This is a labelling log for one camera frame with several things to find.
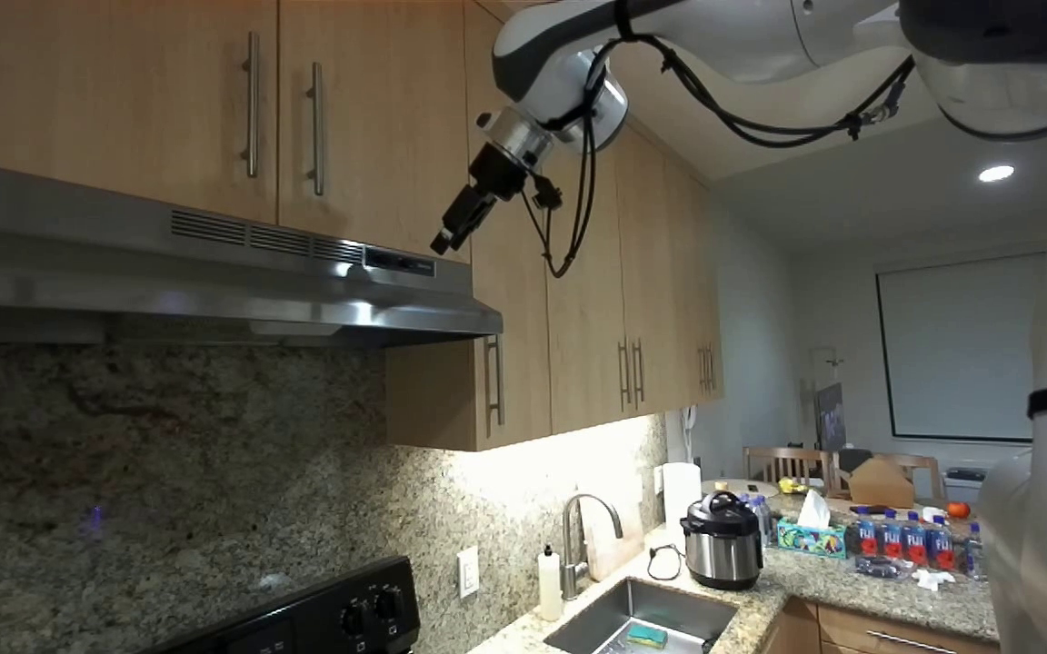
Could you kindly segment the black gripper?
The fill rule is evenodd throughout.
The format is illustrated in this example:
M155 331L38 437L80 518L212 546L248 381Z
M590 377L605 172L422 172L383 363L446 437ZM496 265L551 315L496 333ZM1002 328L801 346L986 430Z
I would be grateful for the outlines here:
M471 180L454 197L442 214L442 231L429 238L433 254L462 249L464 237L487 218L499 200L525 190L528 167L496 144L485 144L468 165Z

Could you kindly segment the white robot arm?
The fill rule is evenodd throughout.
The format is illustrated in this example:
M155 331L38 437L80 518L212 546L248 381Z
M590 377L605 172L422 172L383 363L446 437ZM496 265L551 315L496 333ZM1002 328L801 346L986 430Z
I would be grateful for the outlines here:
M898 48L951 128L986 140L1047 137L1047 0L544 0L499 28L490 76L507 109L433 237L437 249L462 248L496 205L517 197L549 140L601 151L618 134L628 99L607 54L620 45L656 48L681 79L711 67L744 82ZM1047 654L1047 278L1025 417L1034 452L980 488L1002 654Z

